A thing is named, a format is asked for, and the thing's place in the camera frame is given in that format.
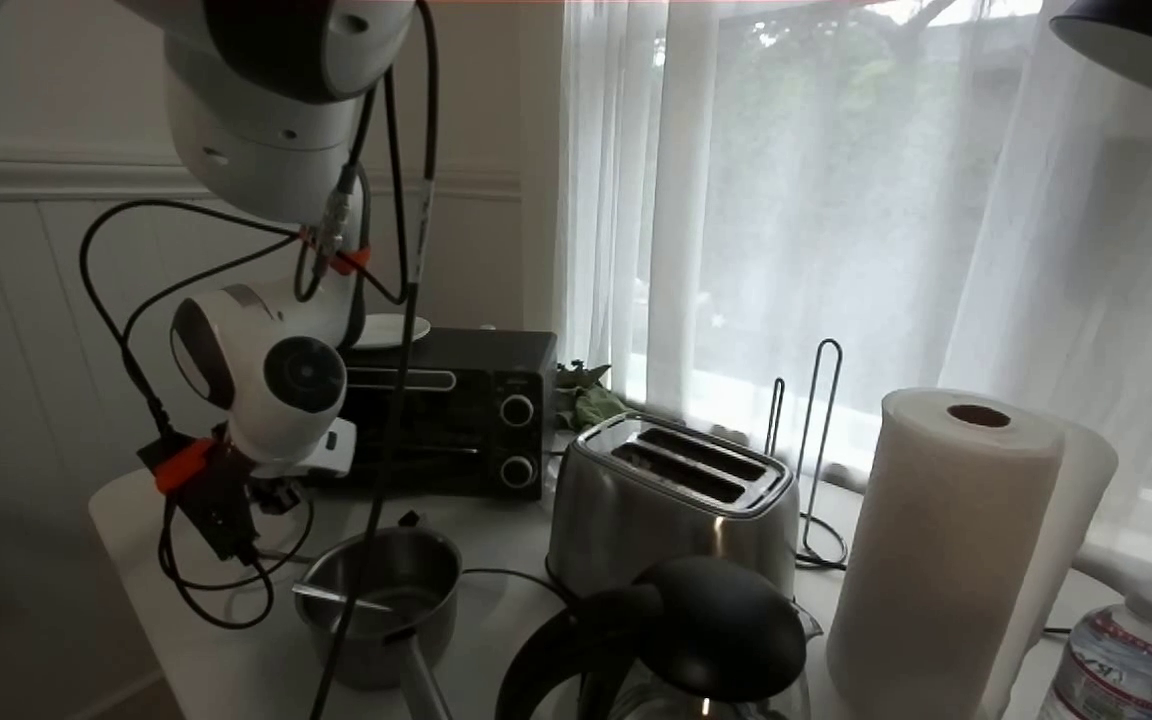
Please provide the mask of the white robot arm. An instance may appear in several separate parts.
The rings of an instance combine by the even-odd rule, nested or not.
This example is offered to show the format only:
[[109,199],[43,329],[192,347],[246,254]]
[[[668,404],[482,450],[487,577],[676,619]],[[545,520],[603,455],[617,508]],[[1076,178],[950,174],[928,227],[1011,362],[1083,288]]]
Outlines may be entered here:
[[[369,209],[354,180],[360,105],[394,66],[416,0],[119,0],[162,41],[178,164],[227,209],[288,225],[328,272]],[[345,422],[345,313],[227,283],[174,305],[178,376],[225,414],[225,451],[255,477],[330,472]]]

